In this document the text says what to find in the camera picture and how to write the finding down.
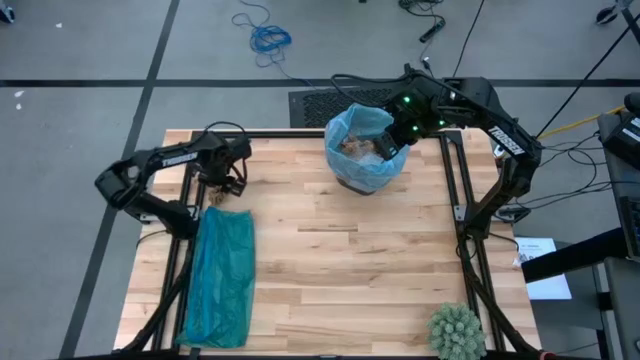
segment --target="black cable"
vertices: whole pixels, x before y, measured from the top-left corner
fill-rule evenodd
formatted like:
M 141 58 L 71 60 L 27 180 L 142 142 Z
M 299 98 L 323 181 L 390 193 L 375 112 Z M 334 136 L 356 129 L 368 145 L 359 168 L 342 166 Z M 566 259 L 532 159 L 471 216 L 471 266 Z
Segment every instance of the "black cable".
M 640 19 L 640 14 L 636 15 L 636 17 L 633 19 L 633 22 L 637 22 L 638 19 Z M 547 123 L 542 127 L 542 130 L 540 130 L 540 132 L 538 133 L 538 135 L 536 135 L 536 139 L 538 137 L 540 137 L 540 135 L 542 135 L 542 133 L 547 130 L 547 128 L 549 127 L 549 125 L 551 125 L 551 123 L 558 117 L 558 115 L 562 112 L 562 110 L 564 110 L 564 108 L 567 106 L 567 104 L 569 103 L 569 101 L 571 101 L 571 99 L 573 99 L 573 96 L 578 92 L 578 90 L 580 90 L 580 88 L 582 87 L 582 85 L 584 85 L 584 83 L 589 79 L 589 77 L 591 76 L 591 74 L 593 74 L 598 67 L 600 67 L 600 65 L 604 62 L 604 60 L 609 56 L 609 54 L 611 54 L 611 52 L 613 51 L 613 49 L 616 48 L 616 46 L 618 46 L 618 44 L 620 43 L 620 41 L 622 41 L 622 38 L 624 38 L 625 35 L 627 35 L 627 33 L 629 32 L 629 30 L 631 29 L 631 23 L 629 24 L 629 26 L 627 26 L 627 28 L 622 32 L 622 34 L 620 34 L 620 36 L 618 36 L 618 38 L 616 39 L 616 41 L 613 42 L 613 44 L 611 45 L 611 47 L 609 47 L 609 50 L 607 50 L 607 52 L 604 53 L 604 55 L 602 56 L 602 58 L 593 66 L 593 68 L 591 68 L 591 70 L 587 73 L 587 75 L 582 79 L 582 81 L 580 81 L 580 83 L 578 84 L 578 86 L 576 86 L 576 88 L 573 90 L 573 92 L 571 93 L 571 95 L 569 95 L 569 97 L 567 98 L 567 100 L 564 101 L 564 103 L 562 104 L 562 106 L 560 106 L 560 108 L 558 109 L 558 111 L 556 111 L 555 114 L 553 114 L 553 116 L 551 117 L 551 119 L 549 121 L 547 121 Z
M 473 249 L 473 254 L 471 254 L 471 256 L 469 256 L 469 260 L 473 259 L 474 256 L 476 256 L 478 254 L 478 251 L 476 249 Z M 460 245 L 456 245 L 456 255 L 462 259 L 462 255 L 460 255 Z
M 566 192 L 566 193 L 558 193 L 558 194 L 547 195 L 547 196 L 544 196 L 544 197 L 541 197 L 541 198 L 530 200 L 530 201 L 525 202 L 525 203 L 520 203 L 516 199 L 515 203 L 517 205 L 525 208 L 525 209 L 535 210 L 535 209 L 540 209 L 540 208 L 543 208 L 543 207 L 551 205 L 551 204 L 555 204 L 555 203 L 557 203 L 559 201 L 562 201 L 562 200 L 570 199 L 570 198 L 575 197 L 575 196 L 580 196 L 580 195 L 586 195 L 586 194 L 591 194 L 591 193 L 595 193 L 595 192 L 602 192 L 602 191 L 611 190 L 611 187 L 610 187 L 611 184 L 612 184 L 612 182 L 610 182 L 610 181 L 601 182 L 601 183 L 595 183 L 595 184 L 591 184 L 590 187 L 601 186 L 601 185 L 603 185 L 603 186 L 600 187 L 600 188 L 597 188 L 597 189 L 589 189 L 589 190 L 582 189 L 582 190 L 574 190 L 574 191 Z M 549 198 L 556 197 L 556 196 L 563 196 L 563 197 L 561 197 L 559 199 L 555 199 L 555 200 L 549 201 L 549 202 L 547 202 L 545 204 L 538 205 L 538 206 L 533 206 L 533 207 L 524 206 L 524 205 L 529 204 L 529 203 L 534 202 L 534 201 L 540 201 L 540 200 L 544 200 L 544 199 L 549 199 Z
M 334 74 L 333 76 L 331 76 L 331 85 L 333 85 L 333 87 L 340 94 L 346 96 L 348 99 L 350 99 L 354 103 L 361 104 L 361 105 L 364 105 L 364 106 L 369 106 L 369 107 L 383 107 L 383 106 L 387 105 L 387 103 L 389 102 L 388 100 L 385 100 L 385 102 L 383 102 L 383 103 L 374 104 L 374 103 L 370 103 L 368 101 L 363 101 L 362 99 L 358 99 L 358 98 L 354 97 L 353 95 L 348 94 L 346 91 L 344 91 L 342 89 L 342 87 L 340 87 L 340 85 L 338 85 L 338 83 L 336 82 L 336 79 L 337 78 L 345 78 L 345 79 L 353 79 L 353 80 L 359 80 L 359 81 L 363 81 L 363 82 L 370 82 L 370 83 L 377 83 L 377 84 L 388 84 L 388 83 L 402 82 L 402 81 L 406 80 L 408 77 L 409 76 L 407 74 L 404 74 L 404 75 L 400 76 L 397 79 L 380 80 L 380 79 L 369 79 L 369 78 L 364 78 L 364 77 L 361 77 L 361 76 L 350 75 L 350 74 Z
M 202 132 L 200 133 L 200 135 L 199 135 L 195 140 L 193 140 L 193 142 L 191 143 L 191 145 L 195 145 L 195 144 L 197 144 L 197 143 L 198 143 L 198 141 L 200 141 L 200 140 L 201 140 L 201 139 L 202 139 L 202 138 L 207 134 L 207 131 L 208 131 L 209 129 L 211 129 L 212 127 L 217 126 L 217 125 L 231 125 L 231 126 L 235 126 L 235 127 L 237 127 L 238 129 L 240 129 L 240 131 L 242 131 L 242 135 L 245 135 L 245 136 L 247 135 L 247 131 L 246 131 L 242 126 L 240 126 L 240 125 L 238 125 L 238 124 L 236 124 L 236 123 L 232 123 L 232 122 L 228 122 L 228 121 L 215 121 L 215 122 L 212 122 L 211 124 L 209 124 L 209 125 L 205 126 L 205 128 L 202 130 Z
M 567 153 L 569 153 L 571 151 L 581 151 L 582 152 L 582 151 L 585 151 L 585 150 L 601 150 L 602 148 L 600 148 L 600 147 L 596 147 L 596 148 L 581 148 L 580 147 L 580 145 L 584 144 L 585 142 L 587 142 L 590 139 L 595 138 L 596 136 L 598 136 L 598 134 L 599 134 L 599 132 L 596 131 L 595 133 L 593 133 L 593 135 L 591 135 L 591 136 L 589 136 L 589 137 L 587 137 L 587 138 L 585 138 L 583 140 L 580 140 L 580 141 L 566 141 L 566 142 L 563 142 L 563 143 L 559 143 L 559 144 L 549 145 L 549 146 L 543 147 L 543 150 L 557 151 L 558 153 L 554 154 L 551 157 L 551 159 L 542 162 L 538 166 L 538 168 L 545 166 L 546 164 L 550 163 L 551 161 L 553 161 L 558 156 L 560 156 L 562 154 L 567 154 Z M 568 147 L 566 149 L 555 149 L 555 147 L 558 147 L 558 146 L 561 146 L 561 145 L 565 145 L 565 144 L 569 144 L 569 143 L 575 143 L 575 145 L 570 146 L 570 147 Z M 581 162 L 578 162 L 578 163 L 582 164 L 582 165 L 592 165 L 592 164 L 588 164 L 588 163 L 581 163 Z
M 593 344 L 583 345 L 583 346 L 580 346 L 580 347 L 577 347 L 577 348 L 573 348 L 573 349 L 569 349 L 569 350 L 565 350 L 565 351 L 560 351 L 560 352 L 557 352 L 557 353 L 555 353 L 555 354 L 556 354 L 556 355 L 568 354 L 568 353 L 571 353 L 571 352 L 574 352 L 574 351 L 578 351 L 578 350 L 586 349 L 586 348 L 588 348 L 588 347 L 592 347 L 592 346 L 594 346 L 594 345 L 598 345 L 598 343 L 597 343 L 597 342 L 595 342 L 595 343 L 593 343 Z
M 434 5 L 443 3 L 444 0 L 398 0 L 398 6 L 402 9 L 410 9 L 414 6 L 418 6 L 421 10 L 429 11 Z M 425 9 L 422 4 L 429 4 L 429 8 Z
M 164 230 L 158 230 L 158 231 L 154 231 L 154 232 L 148 233 L 147 235 L 145 235 L 145 236 L 141 237 L 140 239 L 138 239 L 138 243 L 136 244 L 136 247 L 138 247 L 140 245 L 140 243 L 143 242 L 145 239 L 147 239 L 147 238 L 149 238 L 151 236 L 154 236 L 154 235 L 158 235 L 160 233 L 169 233 L 169 232 L 167 231 L 167 229 L 164 229 Z
M 580 160 L 578 160 L 578 159 L 574 158 L 574 157 L 573 157 L 573 155 L 571 155 L 571 152 L 572 152 L 572 151 L 575 151 L 575 152 L 581 153 L 581 154 L 583 154 L 583 155 L 585 155 L 585 156 L 587 156 L 587 157 L 589 157 L 589 158 L 591 158 L 591 156 L 589 156 L 587 153 L 585 153 L 585 152 L 584 152 L 584 151 L 582 151 L 582 150 L 573 149 L 573 150 L 569 150 L 569 151 L 567 151 L 567 155 L 569 156 L 569 159 L 571 159 L 571 160 L 572 160 L 573 162 L 575 162 L 575 163 L 578 163 L 578 164 L 580 164 L 580 165 L 595 165 L 595 166 L 607 165 L 607 162 L 606 162 L 606 161 L 599 162 L 599 163 L 597 163 L 597 162 L 593 162 L 593 161 L 592 161 L 591 163 L 582 162 L 582 161 L 580 161 Z
M 478 17 L 480 16 L 480 11 L 482 10 L 482 6 L 484 5 L 484 0 L 480 1 L 480 6 L 478 6 L 478 12 L 476 13 L 476 17 L 473 19 L 473 23 L 471 24 L 471 28 L 467 33 L 467 38 L 464 39 L 464 44 L 462 44 L 462 50 L 460 51 L 460 57 L 458 58 L 458 64 L 456 65 L 456 69 L 453 72 L 452 77 L 456 77 L 458 73 L 458 68 L 460 67 L 460 63 L 462 62 L 462 57 L 464 56 L 464 50 L 467 47 L 467 42 L 469 42 L 469 38 L 471 37 L 471 33 L 473 32 L 473 28 L 476 26 L 476 22 L 478 21 Z
M 431 24 L 431 29 L 435 29 L 436 24 L 437 24 L 436 17 L 435 17 L 436 14 L 433 12 L 433 6 L 434 5 L 435 4 L 432 4 L 431 6 L 429 6 L 429 10 L 431 11 L 431 15 L 433 15 L 433 24 Z M 424 8 L 422 8 L 422 5 L 420 3 L 418 3 L 418 6 L 420 7 L 420 9 L 426 11 Z M 442 22 L 443 22 L 443 24 L 447 23 L 444 20 L 444 17 L 442 18 Z M 431 64 L 429 64 L 428 61 L 425 61 L 425 54 L 427 53 L 427 50 L 429 50 L 429 47 L 431 46 L 431 44 L 433 44 L 433 41 L 435 39 L 434 35 L 435 34 L 433 34 L 432 36 L 429 37 L 429 39 L 427 40 L 427 44 L 424 46 L 424 49 L 422 49 L 422 51 L 420 52 L 420 55 L 418 56 L 418 62 L 423 64 L 423 66 L 427 69 L 427 71 L 429 71 L 429 74 L 431 74 L 432 77 L 435 77 L 435 75 L 433 75 L 433 71 L 431 70 Z
M 445 21 L 445 20 L 444 20 L 444 18 L 443 18 L 442 16 L 437 15 L 437 14 L 418 14 L 418 13 L 415 13 L 415 12 L 411 11 L 411 9 L 404 9 L 404 10 L 405 10 L 406 12 L 408 12 L 409 14 L 413 15 L 413 16 L 421 16 L 421 17 L 430 17 L 430 18 L 433 18 L 433 21 L 434 21 L 434 24 L 433 24 L 433 25 L 434 25 L 434 26 L 435 26 L 435 21 L 436 21 L 436 19 L 439 19 L 439 20 Z M 430 11 L 430 10 L 433 10 L 433 5 L 431 5 L 431 7 L 430 7 L 429 9 L 427 9 L 426 11 Z
M 492 232 L 489 232 L 489 235 L 491 235 L 491 236 L 495 236 L 495 237 L 497 237 L 497 238 L 500 238 L 500 239 L 503 239 L 503 240 L 507 240 L 507 241 L 510 241 L 510 242 L 512 242 L 512 243 L 514 243 L 514 244 L 516 244 L 516 251 L 517 251 L 517 252 L 520 252 L 520 244 L 518 244 L 518 242 L 517 242 L 515 239 L 508 238 L 508 237 L 506 237 L 506 236 L 502 236 L 502 235 L 498 235 L 498 234 L 494 234 L 494 233 L 492 233 Z
M 556 196 L 568 196 L 568 195 L 574 195 L 574 194 L 578 194 L 578 195 L 580 195 L 580 194 L 589 194 L 589 193 L 592 193 L 592 192 L 600 192 L 600 191 L 610 190 L 611 188 L 609 186 L 611 186 L 613 184 L 640 185 L 640 182 L 635 182 L 635 181 L 600 181 L 600 182 L 593 183 L 593 184 L 589 185 L 586 189 L 578 189 L 578 190 L 573 190 L 573 191 L 568 191 L 568 192 L 562 192 L 562 193 L 557 193 L 557 194 L 552 194 L 552 195 L 546 195 L 546 196 L 542 196 L 542 197 L 539 197 L 539 198 L 536 198 L 536 199 L 525 201 L 523 203 L 518 202 L 517 199 L 516 199 L 516 204 L 522 206 L 523 208 L 527 208 L 524 205 L 530 204 L 532 202 L 540 201 L 540 200 L 550 199 L 550 198 L 556 197 Z M 588 189 L 588 188 L 595 188 L 596 186 L 602 186 L 602 187 L 596 188 L 596 189 Z
M 582 188 L 582 189 L 586 189 L 587 187 L 591 186 L 591 184 L 593 184 L 594 181 L 596 181 L 596 178 L 598 177 L 598 166 L 596 165 L 596 162 L 593 160 L 593 158 L 589 154 L 587 154 L 586 152 L 584 152 L 582 150 L 574 150 L 574 151 L 579 152 L 582 155 L 584 155 L 587 158 L 589 158 L 589 161 L 591 161 L 591 165 L 593 166 L 593 176 L 591 177 L 591 180 L 589 181 L 589 183 Z

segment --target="wire bundle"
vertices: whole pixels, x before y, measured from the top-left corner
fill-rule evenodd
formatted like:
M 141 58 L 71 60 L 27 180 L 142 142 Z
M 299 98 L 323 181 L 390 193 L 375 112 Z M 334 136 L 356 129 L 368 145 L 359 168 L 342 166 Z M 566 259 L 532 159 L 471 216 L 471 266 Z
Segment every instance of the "wire bundle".
M 567 154 L 569 156 L 569 159 L 571 159 L 571 161 L 580 164 L 580 165 L 586 165 L 586 166 L 592 166 L 593 167 L 593 176 L 591 177 L 591 179 L 589 180 L 589 182 L 576 189 L 576 190 L 572 190 L 572 191 L 567 191 L 567 192 L 561 192 L 561 193 L 556 193 L 556 194 L 552 194 L 552 195 L 546 195 L 546 196 L 542 196 L 542 197 L 538 197 L 535 199 L 531 199 L 531 200 L 527 200 L 524 202 L 520 202 L 518 199 L 514 200 L 514 203 L 519 205 L 522 208 L 525 209 L 530 209 L 530 210 L 535 210 L 535 209 L 540 209 L 543 208 L 545 206 L 551 205 L 551 204 L 555 204 L 559 201 L 563 201 L 566 199 L 570 199 L 572 197 L 576 197 L 576 196 L 580 196 L 580 195 L 585 195 L 585 194 L 591 194 L 591 193 L 597 193 L 597 192 L 603 192 L 603 191 L 608 191 L 611 190 L 611 187 L 613 184 L 637 184 L 640 185 L 640 183 L 638 182 L 634 182 L 634 181 L 600 181 L 600 182 L 595 182 L 596 178 L 598 177 L 598 165 L 605 165 L 606 162 L 596 162 L 593 157 L 591 155 L 589 155 L 586 151 L 589 150 L 602 150 L 602 147 L 598 146 L 598 147 L 584 147 L 582 146 L 585 142 L 587 142 L 590 139 L 596 138 L 599 135 L 599 132 L 595 132 L 593 135 L 580 140 L 580 141 L 567 141 L 567 142 L 562 142 L 559 144 L 555 144 L 555 145 L 550 145 L 550 146 L 546 146 L 544 147 L 545 150 L 550 150 L 550 151 L 556 151 L 557 153 L 554 154 L 549 160 L 543 162 L 542 164 L 540 164 L 540 167 L 545 166 L 546 164 L 548 164 L 549 162 L 553 161 L 555 158 L 557 158 L 560 155 L 563 154 Z M 569 147 L 562 147 L 568 144 L 572 144 Z M 575 154 L 581 154 L 583 155 L 585 158 L 587 158 L 588 161 L 582 161 L 582 160 L 578 160 L 576 159 L 574 156 Z M 540 205 L 530 205 L 533 203 L 537 203 L 539 201 L 543 201 L 543 200 L 548 200 L 547 202 L 540 204 Z
M 269 9 L 259 4 L 248 3 L 244 0 L 238 1 L 246 6 L 260 8 L 267 13 L 266 19 L 258 25 L 256 25 L 253 20 L 251 20 L 251 16 L 245 12 L 237 13 L 231 17 L 231 23 L 233 25 L 238 27 L 248 26 L 251 28 L 249 46 L 251 47 L 251 50 L 256 53 L 256 66 L 259 68 L 266 68 L 271 65 L 275 65 L 278 67 L 278 70 L 280 70 L 280 72 L 289 79 L 299 80 L 311 87 L 314 87 L 309 81 L 292 77 L 282 69 L 282 63 L 286 60 L 284 48 L 293 43 L 293 38 L 289 32 L 279 26 L 265 25 L 269 19 L 271 19 L 271 12 Z
M 444 2 L 444 0 L 398 0 L 398 6 L 413 16 L 433 18 L 433 24 L 431 25 L 431 28 L 433 29 L 436 26 L 437 20 L 441 20 L 442 22 L 446 23 L 444 17 L 433 12 L 433 7 L 442 2 Z M 425 8 L 423 6 L 424 4 L 429 4 L 429 6 Z M 420 10 L 424 12 L 429 11 L 430 14 L 417 13 L 413 10 L 415 7 L 420 8 Z M 434 38 L 435 37 L 432 36 L 428 40 L 427 45 L 425 45 L 424 49 L 422 49 L 420 55 L 418 56 L 418 62 L 422 62 L 422 60 L 424 59 L 424 55 L 433 43 Z M 429 71 L 431 73 L 431 76 L 433 76 L 433 72 L 431 71 L 430 67 L 427 68 L 427 71 Z

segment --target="wooden tabletop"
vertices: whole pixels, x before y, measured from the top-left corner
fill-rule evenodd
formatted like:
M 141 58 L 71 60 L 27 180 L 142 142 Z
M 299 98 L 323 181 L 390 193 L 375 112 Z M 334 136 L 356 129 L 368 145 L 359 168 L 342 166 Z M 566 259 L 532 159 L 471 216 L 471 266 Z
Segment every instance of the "wooden tabletop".
M 168 130 L 163 145 L 188 141 L 191 133 Z M 479 199 L 497 180 L 496 166 L 482 131 L 462 134 Z M 402 174 L 371 196 L 336 182 L 323 139 L 253 139 L 252 148 L 244 194 L 228 196 L 220 206 L 250 210 L 255 221 L 250 335 L 244 348 L 202 353 L 433 355 L 425 340 L 427 320 L 443 302 L 467 299 L 439 141 L 414 145 Z M 455 148 L 450 150 L 464 199 Z M 184 166 L 156 173 L 152 192 L 178 199 L 183 174 Z M 141 236 L 162 228 L 144 226 Z M 501 223 L 491 231 L 513 236 Z M 169 244 L 170 236 L 157 235 L 138 247 L 114 348 L 131 341 L 156 308 Z M 514 245 L 494 237 L 485 244 L 499 306 L 539 348 L 522 272 L 513 266 Z M 174 312 L 175 304 L 167 334 Z M 481 313 L 487 347 L 493 348 L 483 306 Z

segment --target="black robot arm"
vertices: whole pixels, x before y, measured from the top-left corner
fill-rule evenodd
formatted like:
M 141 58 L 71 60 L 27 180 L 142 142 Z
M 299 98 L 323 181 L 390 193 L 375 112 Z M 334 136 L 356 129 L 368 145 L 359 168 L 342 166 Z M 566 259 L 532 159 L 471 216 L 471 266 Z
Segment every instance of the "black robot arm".
M 113 163 L 103 171 L 95 185 L 118 210 L 125 210 L 141 220 L 152 214 L 165 225 L 167 232 L 181 239 L 194 238 L 198 221 L 185 204 L 176 200 L 164 201 L 147 190 L 149 178 L 158 170 L 189 163 L 198 172 L 198 180 L 207 186 L 221 186 L 222 191 L 240 196 L 246 186 L 244 175 L 233 165 L 251 156 L 250 140 L 240 135 L 231 142 L 214 132 L 204 132 L 188 143 L 136 151 L 130 158 Z
M 439 81 L 408 64 L 403 78 L 384 105 L 394 122 L 374 139 L 383 158 L 390 159 L 403 146 L 451 125 L 480 128 L 511 155 L 498 182 L 482 200 L 468 204 L 465 210 L 465 232 L 486 238 L 491 216 L 512 198 L 529 192 L 542 146 L 502 109 L 496 91 L 485 78 Z

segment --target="black metal frame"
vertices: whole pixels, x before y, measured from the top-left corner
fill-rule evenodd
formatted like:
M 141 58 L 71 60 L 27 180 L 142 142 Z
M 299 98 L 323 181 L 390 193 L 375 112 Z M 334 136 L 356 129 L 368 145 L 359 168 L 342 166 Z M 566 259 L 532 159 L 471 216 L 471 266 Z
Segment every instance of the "black metal frame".
M 237 130 L 219 130 L 217 131 L 219 132 L 221 135 L 225 136 L 225 135 L 229 135 L 229 136 L 236 136 L 236 135 L 240 135 L 241 132 L 237 131 Z M 307 129 L 307 130 L 247 130 L 246 131 L 247 135 L 250 138 L 323 138 L 324 137 L 324 129 Z M 200 132 L 195 132 L 192 134 L 192 136 L 198 136 L 200 134 Z M 442 151 L 442 160 L 443 160 L 443 165 L 445 168 L 445 176 L 447 179 L 447 187 L 448 187 L 448 191 L 449 191 L 449 197 L 451 200 L 451 209 L 452 209 L 452 216 L 454 219 L 456 219 L 456 226 L 455 226 L 455 230 L 456 230 L 456 236 L 457 236 L 457 240 L 458 240 L 458 247 L 459 247 L 459 253 L 460 253 L 460 261 L 461 261 L 461 266 L 463 267 L 463 272 L 465 272 L 465 269 L 469 269 L 470 267 L 470 257 L 469 257 L 469 251 L 467 249 L 467 239 L 466 237 L 466 232 L 464 231 L 464 223 L 463 221 L 457 219 L 456 217 L 456 210 L 455 208 L 457 206 L 460 206 L 460 201 L 458 198 L 458 192 L 457 192 L 457 187 L 456 187 L 456 181 L 455 181 L 455 177 L 454 177 L 454 173 L 453 173 L 453 165 L 452 165 L 452 161 L 451 161 L 451 154 L 449 151 L 449 144 L 453 144 L 456 148 L 456 153 L 457 153 L 457 158 L 458 158 L 458 163 L 459 163 L 459 167 L 460 167 L 460 174 L 461 174 L 461 179 L 462 179 L 462 185 L 465 191 L 465 199 L 467 204 L 473 204 L 474 203 L 474 197 L 473 197 L 473 189 L 472 189 L 472 185 L 471 185 L 471 178 L 469 175 L 469 170 L 467 167 L 467 162 L 466 162 L 466 155 L 465 155 L 465 151 L 464 151 L 464 146 L 463 146 L 463 141 L 462 141 L 462 136 L 460 131 L 442 131 L 442 132 L 437 132 L 434 133 L 433 135 L 429 136 L 428 138 L 432 138 L 432 139 L 438 139 L 440 142 L 440 148 Z M 193 170 L 188 166 L 187 169 L 185 170 L 185 175 L 184 175 L 184 180 L 183 180 L 183 184 L 182 184 L 182 189 L 180 192 L 180 201 L 183 203 L 187 202 L 187 199 L 189 197 L 189 192 L 191 190 L 191 179 L 193 177 Z M 205 195 L 205 186 L 202 184 L 198 184 L 198 189 L 197 189 L 197 194 L 196 194 L 196 205 L 198 205 L 199 208 L 202 207 L 202 204 L 204 203 L 204 195 Z M 162 288 L 162 293 L 161 293 L 161 299 L 160 299 L 160 304 L 158 306 L 158 308 L 163 308 L 164 311 L 161 314 L 161 316 L 163 317 L 163 319 L 158 323 L 158 326 L 155 329 L 155 333 L 154 333 L 154 338 L 152 340 L 152 348 L 151 351 L 145 352 L 145 351 L 140 351 L 141 349 L 138 349 L 138 351 L 123 351 L 123 352 L 115 352 L 111 355 L 99 355 L 99 356 L 91 356 L 91 357 L 85 357 L 82 359 L 92 359 L 92 360 L 97 360 L 97 359 L 137 359 L 137 358 L 144 358 L 144 359 L 196 359 L 196 358 L 200 358 L 200 359 L 216 359 L 216 360 L 239 360 L 239 359 L 247 359 L 247 360 L 275 360 L 275 359 L 286 359 L 286 360 L 310 360 L 310 359 L 321 359 L 321 360 L 335 360 L 335 359 L 345 359 L 345 360 L 365 360 L 365 359 L 371 359 L 371 360 L 399 360 L 399 359 L 437 359 L 437 357 L 435 356 L 429 356 L 429 357 L 425 357 L 425 356 L 420 356 L 420 357 L 412 357 L 412 356 L 322 356 L 322 355 L 318 355 L 318 356 L 313 356 L 313 355 L 309 355 L 309 356 L 234 356 L 234 355 L 199 355 L 199 352 L 197 351 L 193 351 L 192 354 L 190 356 L 187 355 L 179 355 L 178 351 L 179 351 L 179 345 L 172 343 L 172 346 L 170 349 L 168 350 L 163 350 L 162 349 L 162 342 L 164 339 L 164 335 L 165 335 L 165 322 L 164 322 L 164 317 L 166 317 L 166 313 L 171 305 L 171 303 L 173 302 L 173 300 L 175 299 L 174 293 L 177 290 L 178 291 L 178 296 L 179 296 L 179 300 L 178 300 L 178 308 L 177 308 L 177 314 L 176 314 L 176 321 L 174 324 L 174 329 L 173 329 L 173 338 L 175 338 L 177 336 L 177 334 L 181 331 L 183 325 L 184 325 L 184 319 L 185 319 L 185 314 L 186 314 L 186 308 L 187 308 L 187 302 L 186 302 L 186 298 L 188 296 L 188 290 L 189 290 L 189 274 L 190 274 L 190 265 L 191 262 L 189 259 L 192 258 L 193 255 L 193 250 L 195 248 L 195 241 L 193 240 L 186 240 L 188 241 L 188 248 L 187 248 L 187 252 L 185 254 L 185 262 L 183 265 L 183 268 L 180 271 L 180 276 L 179 278 L 182 277 L 182 275 L 186 274 L 186 280 L 184 279 L 180 279 L 180 280 L 176 280 L 173 281 L 173 275 L 175 274 L 176 271 L 176 266 L 177 266 L 177 259 L 178 259 L 178 249 L 180 247 L 180 241 L 182 240 L 178 240 L 173 238 L 172 239 L 172 243 L 171 243 L 171 248 L 169 251 L 169 255 L 168 255 L 168 261 L 167 261 L 167 270 L 165 273 L 165 279 L 164 279 L 164 283 L 163 283 L 163 288 Z M 480 239 L 475 239 L 475 247 L 476 247 L 476 251 L 477 251 L 477 257 L 478 257 L 478 264 L 479 264 L 479 268 L 480 268 L 480 276 L 482 278 L 482 287 L 486 290 L 485 291 L 485 297 L 488 295 L 490 300 L 494 300 L 494 293 L 493 293 L 493 286 L 491 283 L 491 274 L 490 274 L 490 270 L 489 270 L 489 263 L 488 263 L 488 259 L 486 256 L 486 250 L 484 247 L 484 242 L 483 240 Z M 478 295 L 477 292 L 474 290 L 474 287 L 472 285 L 472 282 L 474 281 L 474 279 L 472 279 L 471 277 L 466 276 L 466 274 L 464 275 L 464 280 L 465 280 L 465 287 L 466 287 L 466 292 L 467 292 L 467 298 L 468 298 L 468 303 L 469 303 L 469 307 L 472 309 L 472 311 L 478 316 L 480 317 L 480 312 L 479 312 L 479 307 L 478 307 L 478 301 L 477 301 L 477 296 L 482 297 L 482 295 Z M 504 315 L 500 312 L 499 314 L 502 318 L 498 317 L 498 319 L 496 319 L 495 317 L 491 316 L 491 312 L 490 312 L 490 318 L 491 318 L 491 329 L 492 329 L 492 333 L 493 333 L 493 339 L 494 339 L 494 345 L 496 347 L 496 350 L 489 350 L 488 354 L 487 354 L 487 359 L 539 359 L 540 355 L 537 352 L 521 352 L 521 353 L 514 353 L 514 352 L 506 352 L 505 349 L 505 344 L 504 344 L 504 339 L 502 336 L 502 332 L 500 330 L 500 326 L 499 323 L 501 322 L 502 325 L 504 326 L 505 321 L 508 324 L 508 320 L 506 320 L 506 318 L 504 318 Z M 576 359 L 573 357 L 565 357 L 565 356 L 555 356 L 553 355 L 552 358 L 555 359 Z

